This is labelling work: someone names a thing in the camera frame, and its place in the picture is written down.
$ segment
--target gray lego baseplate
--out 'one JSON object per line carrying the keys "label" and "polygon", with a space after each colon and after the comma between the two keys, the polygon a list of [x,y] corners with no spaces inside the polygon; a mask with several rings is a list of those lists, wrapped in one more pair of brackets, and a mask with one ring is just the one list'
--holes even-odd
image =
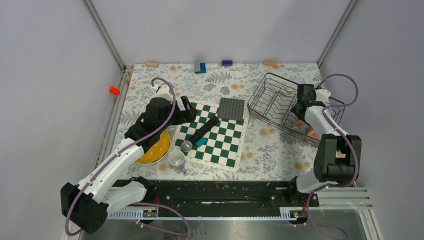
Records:
{"label": "gray lego baseplate", "polygon": [[200,72],[200,61],[194,61],[194,72]]}
{"label": "gray lego baseplate", "polygon": [[230,120],[243,120],[245,101],[221,97],[218,108],[218,118]]}

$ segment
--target purple block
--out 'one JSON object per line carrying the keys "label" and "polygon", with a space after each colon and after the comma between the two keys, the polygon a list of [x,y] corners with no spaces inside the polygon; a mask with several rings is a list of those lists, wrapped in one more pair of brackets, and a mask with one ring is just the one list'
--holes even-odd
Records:
{"label": "purple block", "polygon": [[222,66],[232,66],[233,61],[232,60],[223,60],[221,63]]}

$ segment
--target yellow bowl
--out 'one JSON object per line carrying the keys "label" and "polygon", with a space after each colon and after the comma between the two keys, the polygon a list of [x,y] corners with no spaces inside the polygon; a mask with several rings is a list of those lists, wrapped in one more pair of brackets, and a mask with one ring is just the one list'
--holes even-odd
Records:
{"label": "yellow bowl", "polygon": [[152,164],[161,160],[170,149],[171,137],[167,130],[160,134],[160,139],[143,156],[136,160],[139,164]]}

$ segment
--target metal cup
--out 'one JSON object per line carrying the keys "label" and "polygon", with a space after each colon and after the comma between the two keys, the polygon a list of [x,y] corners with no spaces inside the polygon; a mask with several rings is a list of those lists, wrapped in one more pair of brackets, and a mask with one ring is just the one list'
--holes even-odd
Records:
{"label": "metal cup", "polygon": [[171,164],[175,169],[181,170],[184,174],[187,173],[187,170],[184,168],[184,165],[186,163],[186,155],[182,151],[173,151],[171,154],[169,154],[168,162]]}

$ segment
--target pink object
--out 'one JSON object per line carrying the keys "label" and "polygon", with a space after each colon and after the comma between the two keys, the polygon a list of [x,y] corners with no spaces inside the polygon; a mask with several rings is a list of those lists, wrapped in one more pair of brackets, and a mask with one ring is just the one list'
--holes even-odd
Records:
{"label": "pink object", "polygon": [[305,125],[306,122],[300,120],[298,117],[296,117],[296,120],[291,124],[291,127],[294,128],[297,125]]}
{"label": "pink object", "polygon": [[317,141],[320,140],[320,138],[318,137],[317,133],[315,132],[315,130],[310,126],[307,130],[307,134],[308,137],[311,137]]}

